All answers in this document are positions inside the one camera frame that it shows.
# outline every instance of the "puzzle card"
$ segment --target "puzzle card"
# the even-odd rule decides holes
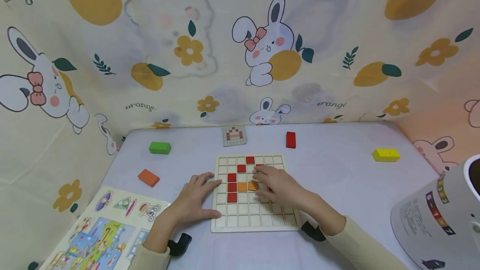
[[[236,146],[247,143],[247,135],[243,125],[236,127],[223,127],[223,146]]]
[[[253,167],[270,165],[287,171],[284,161],[279,154],[217,157],[215,179],[221,179],[222,183],[214,190],[213,208],[220,211],[222,217],[212,219],[212,232],[299,230],[297,210],[255,195],[257,189],[268,190],[268,186],[253,179]]]

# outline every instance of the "card with grid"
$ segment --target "card with grid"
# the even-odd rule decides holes
[[[284,157],[280,154],[217,157],[215,179],[221,179],[222,183],[214,190],[213,208],[220,211],[222,217],[212,219],[213,233],[300,229],[297,210],[255,195],[256,189],[268,189],[264,183],[252,178],[256,165],[269,165],[287,171]]]
[[[223,127],[223,147],[243,145],[247,143],[247,135],[243,125],[238,127]]]

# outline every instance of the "yellow block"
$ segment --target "yellow block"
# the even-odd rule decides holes
[[[377,162],[396,162],[400,158],[400,154],[395,149],[377,148],[372,156]]]

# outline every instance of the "table surface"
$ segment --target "table surface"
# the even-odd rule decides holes
[[[297,148],[285,147],[287,131],[296,132]],[[141,129],[130,132],[102,185],[173,202],[193,174],[215,171],[219,155],[279,153],[289,173],[303,187],[320,194],[340,213],[395,254],[408,267],[420,269],[398,244],[390,225],[397,201],[437,178],[410,141],[393,124],[259,125],[246,127],[247,144],[223,147],[220,127]],[[168,142],[170,155],[150,154],[152,141]],[[375,162],[376,148],[395,148],[393,163]],[[160,177],[150,188],[136,177],[144,168]],[[210,194],[203,207],[212,208]],[[300,213],[301,222],[313,222]],[[303,232],[211,233],[210,220],[179,227],[193,241],[169,270],[353,270],[328,242],[315,242]]]

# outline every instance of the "sleeve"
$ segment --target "sleeve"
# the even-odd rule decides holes
[[[395,255],[366,233],[350,217],[342,232],[325,237],[358,270],[409,270]]]
[[[170,248],[165,253],[149,251],[143,245],[138,245],[128,270],[165,270],[170,261]]]

